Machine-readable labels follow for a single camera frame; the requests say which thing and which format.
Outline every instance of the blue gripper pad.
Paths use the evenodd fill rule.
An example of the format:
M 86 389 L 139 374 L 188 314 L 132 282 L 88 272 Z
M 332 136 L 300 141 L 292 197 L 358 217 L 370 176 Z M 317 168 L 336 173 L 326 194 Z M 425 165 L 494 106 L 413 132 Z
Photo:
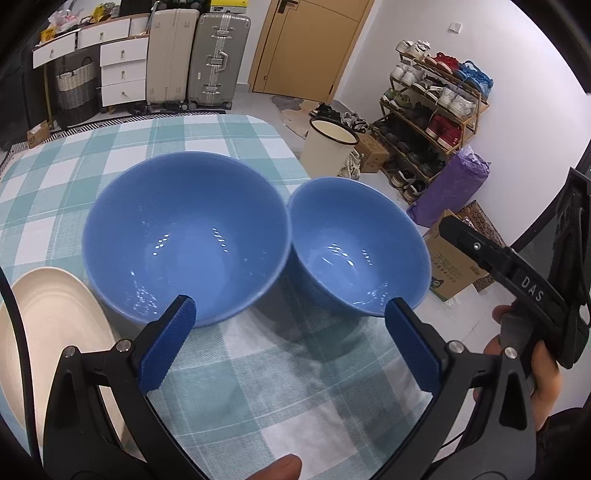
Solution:
M 407 311 L 404 312 L 397 300 L 390 300 L 386 305 L 388 333 L 421 390 L 435 394 L 441 386 L 441 363 L 417 329 L 427 325 L 417 318 L 410 307 L 406 306 L 404 310 Z
M 160 388 L 168 369 L 195 325 L 196 316 L 195 302 L 187 297 L 141 358 L 138 365 L 138 387 L 143 395 Z

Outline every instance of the table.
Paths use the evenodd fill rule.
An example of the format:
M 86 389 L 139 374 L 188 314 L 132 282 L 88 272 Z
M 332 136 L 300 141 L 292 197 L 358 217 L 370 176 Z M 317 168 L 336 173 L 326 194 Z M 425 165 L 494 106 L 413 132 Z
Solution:
M 87 282 L 82 229 L 97 195 L 134 164 L 184 150 L 238 158 L 284 200 L 307 180 L 276 130 L 251 116 L 144 120 L 49 142 L 0 182 L 8 279 L 52 265 Z M 431 396 L 418 389 L 383 319 L 331 315 L 282 277 L 254 307 L 193 330 L 149 398 L 215 480 L 244 479 L 287 453 L 302 457 L 301 479 L 366 480 Z

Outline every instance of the blue bowl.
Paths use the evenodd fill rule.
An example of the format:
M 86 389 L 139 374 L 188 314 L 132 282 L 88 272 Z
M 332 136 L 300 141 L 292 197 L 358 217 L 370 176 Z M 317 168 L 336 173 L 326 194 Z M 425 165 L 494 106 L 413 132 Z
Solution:
M 315 303 L 335 313 L 383 317 L 389 300 L 417 307 L 431 261 L 408 215 L 357 181 L 323 177 L 300 186 L 289 204 L 289 273 Z
M 195 327 L 248 308 L 281 274 L 291 225 L 277 190 L 229 157 L 182 152 L 146 160 L 93 206 L 83 259 L 94 291 L 124 317 L 157 320 L 177 295 Z

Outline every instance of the suitcase handle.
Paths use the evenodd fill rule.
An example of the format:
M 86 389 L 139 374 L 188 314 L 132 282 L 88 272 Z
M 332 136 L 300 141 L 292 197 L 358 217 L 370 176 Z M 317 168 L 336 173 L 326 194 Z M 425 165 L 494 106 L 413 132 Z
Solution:
M 223 57 L 223 62 L 222 62 L 222 65 L 217 70 L 218 73 L 226 70 L 226 67 L 228 66 L 228 54 L 226 52 L 220 50 L 220 55 Z

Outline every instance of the door handle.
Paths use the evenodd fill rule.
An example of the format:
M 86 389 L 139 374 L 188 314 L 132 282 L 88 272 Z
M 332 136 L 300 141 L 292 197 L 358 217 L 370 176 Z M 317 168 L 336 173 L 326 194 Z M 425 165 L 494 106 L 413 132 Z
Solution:
M 281 0 L 281 3 L 279 4 L 279 10 L 277 12 L 280 14 L 284 14 L 287 4 L 298 5 L 299 2 L 296 2 L 294 0 Z

